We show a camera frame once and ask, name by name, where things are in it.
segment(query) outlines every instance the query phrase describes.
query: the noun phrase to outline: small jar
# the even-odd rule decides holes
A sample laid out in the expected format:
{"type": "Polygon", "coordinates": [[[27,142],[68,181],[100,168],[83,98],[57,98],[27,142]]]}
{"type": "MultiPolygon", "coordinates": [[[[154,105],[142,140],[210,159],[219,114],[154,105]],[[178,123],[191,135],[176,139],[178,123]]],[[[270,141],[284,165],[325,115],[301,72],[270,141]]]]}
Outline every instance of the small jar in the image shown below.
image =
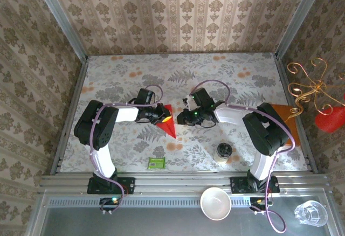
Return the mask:
{"type": "Polygon", "coordinates": [[[218,145],[213,159],[219,163],[224,164],[229,159],[230,155],[232,154],[232,148],[228,143],[221,143],[218,145]]]}

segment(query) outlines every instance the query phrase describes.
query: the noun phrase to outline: red cone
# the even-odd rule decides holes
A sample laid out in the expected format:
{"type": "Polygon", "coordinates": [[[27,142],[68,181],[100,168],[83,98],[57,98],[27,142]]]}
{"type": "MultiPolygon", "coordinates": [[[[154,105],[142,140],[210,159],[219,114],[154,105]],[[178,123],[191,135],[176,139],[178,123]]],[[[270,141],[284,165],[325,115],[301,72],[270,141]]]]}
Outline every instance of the red cone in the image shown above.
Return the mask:
{"type": "Polygon", "coordinates": [[[175,124],[174,124],[174,117],[173,117],[173,111],[171,105],[164,105],[171,113],[171,119],[168,121],[165,121],[163,123],[157,123],[156,125],[161,128],[164,132],[166,132],[168,135],[172,136],[176,139],[176,133],[175,133],[175,124]]]}
{"type": "MultiPolygon", "coordinates": [[[[326,108],[323,113],[330,113],[330,108],[326,108]]],[[[345,107],[333,107],[333,112],[330,115],[322,115],[319,113],[315,117],[316,126],[327,133],[333,133],[345,124],[345,107]]]]}

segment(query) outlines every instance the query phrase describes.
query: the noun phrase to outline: glass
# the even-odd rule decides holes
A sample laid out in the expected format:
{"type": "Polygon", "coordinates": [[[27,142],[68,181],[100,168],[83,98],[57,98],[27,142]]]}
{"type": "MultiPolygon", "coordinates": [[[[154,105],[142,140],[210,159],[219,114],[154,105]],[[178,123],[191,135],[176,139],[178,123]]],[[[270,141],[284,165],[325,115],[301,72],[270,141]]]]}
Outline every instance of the glass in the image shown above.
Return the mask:
{"type": "Polygon", "coordinates": [[[301,224],[309,224],[321,227],[327,223],[328,214],[319,202],[310,200],[295,209],[295,217],[301,224]]]}

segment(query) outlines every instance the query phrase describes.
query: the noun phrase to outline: red triangular block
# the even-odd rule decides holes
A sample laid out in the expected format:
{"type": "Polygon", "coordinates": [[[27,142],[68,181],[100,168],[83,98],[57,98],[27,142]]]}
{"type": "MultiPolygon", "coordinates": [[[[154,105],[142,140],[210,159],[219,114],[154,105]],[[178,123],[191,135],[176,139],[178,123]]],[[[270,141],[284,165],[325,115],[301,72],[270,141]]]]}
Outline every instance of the red triangular block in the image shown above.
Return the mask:
{"type": "Polygon", "coordinates": [[[164,132],[166,132],[168,135],[172,136],[176,139],[176,133],[175,133],[175,124],[174,124],[174,116],[171,105],[164,105],[171,113],[171,119],[168,121],[165,121],[164,123],[157,123],[156,125],[161,128],[164,132]]]}

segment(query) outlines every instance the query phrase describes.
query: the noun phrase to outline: cable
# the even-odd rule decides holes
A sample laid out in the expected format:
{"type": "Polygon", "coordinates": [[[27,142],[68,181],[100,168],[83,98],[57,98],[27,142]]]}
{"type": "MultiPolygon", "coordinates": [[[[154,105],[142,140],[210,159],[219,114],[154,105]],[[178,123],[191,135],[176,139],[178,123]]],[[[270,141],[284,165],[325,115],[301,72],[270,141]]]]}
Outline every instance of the cable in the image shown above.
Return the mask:
{"type": "Polygon", "coordinates": [[[157,85],[157,84],[150,84],[150,85],[146,86],[145,89],[147,89],[148,87],[157,87],[158,89],[160,89],[160,91],[161,91],[161,97],[160,97],[159,100],[157,100],[156,103],[160,102],[161,99],[163,98],[163,89],[161,88],[161,86],[159,86],[159,85],[157,85]]]}
{"type": "Polygon", "coordinates": [[[280,123],[280,122],[279,122],[277,119],[275,119],[274,117],[272,117],[272,116],[266,114],[265,112],[262,112],[262,111],[260,111],[260,110],[258,110],[258,109],[256,109],[256,108],[244,107],[244,106],[228,105],[228,107],[229,107],[229,108],[234,108],[234,109],[240,109],[240,110],[249,110],[249,111],[253,111],[253,112],[256,112],[256,113],[258,113],[258,114],[260,114],[260,115],[262,115],[262,116],[264,116],[264,117],[266,117],[266,118],[272,120],[274,123],[276,123],[276,124],[277,124],[277,125],[288,135],[288,137],[289,137],[290,140],[291,140],[292,145],[291,145],[290,148],[288,148],[288,149],[286,149],[286,150],[281,150],[281,151],[277,152],[277,154],[274,156],[273,162],[272,162],[271,167],[270,167],[270,169],[269,169],[269,171],[268,171],[267,183],[266,183],[266,188],[265,188],[265,209],[266,209],[267,220],[268,220],[268,222],[270,223],[270,225],[272,226],[272,228],[273,228],[277,233],[284,233],[284,232],[286,231],[286,224],[285,224],[283,218],[282,218],[278,213],[276,213],[276,212],[274,212],[274,211],[268,210],[268,204],[267,204],[268,186],[269,186],[269,183],[268,183],[268,182],[271,180],[271,175],[272,175],[273,167],[274,167],[275,163],[277,162],[278,155],[279,155],[279,154],[282,154],[283,152],[292,151],[292,150],[295,148],[295,145],[296,145],[295,139],[293,138],[291,132],[290,132],[282,123],[280,123]],[[283,228],[281,231],[278,230],[278,229],[273,225],[273,223],[272,223],[272,221],[271,221],[270,213],[274,213],[274,214],[278,215],[279,218],[282,219],[283,224],[284,224],[284,228],[283,228]]]}
{"type": "Polygon", "coordinates": [[[278,233],[284,233],[284,232],[286,231],[286,223],[285,223],[285,221],[284,221],[284,218],[283,218],[279,213],[277,213],[277,212],[275,212],[275,211],[272,211],[272,210],[267,210],[267,209],[266,209],[266,211],[263,211],[263,210],[260,210],[259,208],[257,208],[257,207],[254,206],[254,205],[251,205],[251,208],[256,209],[258,212],[266,212],[266,214],[268,214],[268,213],[273,213],[273,214],[275,214],[276,216],[279,217],[279,219],[282,221],[282,224],[283,224],[283,226],[284,226],[283,231],[278,232],[278,233]]]}
{"type": "Polygon", "coordinates": [[[121,185],[121,186],[127,190],[127,194],[125,195],[125,197],[128,196],[128,194],[129,194],[128,188],[125,185],[121,185]]]}
{"type": "Polygon", "coordinates": [[[150,121],[135,121],[135,123],[138,123],[138,124],[148,124],[148,123],[151,123],[150,121]]]}
{"type": "Polygon", "coordinates": [[[227,104],[227,101],[230,98],[230,88],[229,88],[229,86],[226,83],[224,83],[222,81],[219,81],[219,80],[215,80],[215,79],[210,79],[210,80],[205,80],[205,81],[200,82],[197,86],[195,86],[194,89],[192,89],[192,91],[189,93],[189,95],[192,94],[201,84],[204,84],[204,83],[210,82],[210,81],[215,81],[215,82],[218,82],[218,83],[223,84],[225,86],[225,88],[227,89],[228,94],[227,94],[227,97],[226,97],[224,103],[227,104]]]}
{"type": "MultiPolygon", "coordinates": [[[[109,203],[109,202],[112,202],[112,203],[113,203],[113,201],[112,201],[111,199],[108,199],[108,200],[102,202],[101,207],[100,207],[100,209],[101,209],[102,212],[105,213],[104,206],[105,206],[107,203],[109,203]]],[[[116,208],[117,208],[117,207],[111,208],[110,211],[114,212],[114,211],[116,210],[116,208]]]]}
{"type": "Polygon", "coordinates": [[[203,127],[202,125],[200,125],[202,128],[212,128],[212,127],[215,127],[216,126],[216,122],[213,122],[213,125],[209,126],[209,127],[203,127]]]}
{"type": "MultiPolygon", "coordinates": [[[[94,150],[94,148],[93,148],[93,134],[94,134],[94,132],[95,132],[95,127],[96,127],[96,124],[97,124],[97,120],[98,120],[99,116],[101,115],[102,111],[103,111],[106,107],[110,107],[110,106],[112,106],[112,107],[113,107],[113,106],[151,107],[151,106],[155,106],[157,103],[159,103],[159,102],[161,101],[162,97],[163,97],[163,90],[162,90],[162,88],[161,88],[159,85],[149,85],[149,86],[147,86],[146,88],[148,88],[148,87],[150,87],[150,86],[155,86],[155,87],[157,87],[157,88],[159,88],[159,89],[161,90],[162,95],[161,95],[160,99],[159,99],[157,102],[154,102],[154,103],[152,103],[152,104],[147,104],[147,105],[128,104],[128,103],[107,103],[107,104],[104,104],[104,105],[98,110],[98,112],[97,112],[97,114],[96,114],[96,117],[94,118],[93,123],[92,123],[92,126],[91,126],[90,138],[89,138],[90,160],[91,160],[91,163],[92,163],[92,165],[94,166],[96,172],[99,173],[99,175],[100,175],[101,178],[103,178],[103,179],[105,179],[106,181],[109,181],[109,182],[111,182],[111,183],[117,185],[117,186],[120,188],[120,190],[121,190],[121,199],[120,199],[120,200],[122,200],[123,197],[124,197],[124,195],[125,195],[125,192],[124,192],[123,187],[121,186],[121,184],[118,183],[117,181],[114,181],[114,180],[112,180],[112,179],[110,179],[110,178],[107,178],[106,176],[104,176],[104,174],[102,173],[102,171],[99,170],[99,169],[97,168],[96,160],[95,160],[95,157],[94,157],[94,151],[95,151],[95,150],[94,150]]],[[[115,207],[114,211],[120,207],[120,204],[121,204],[121,202],[119,202],[119,204],[117,205],[117,207],[115,207]]]]}

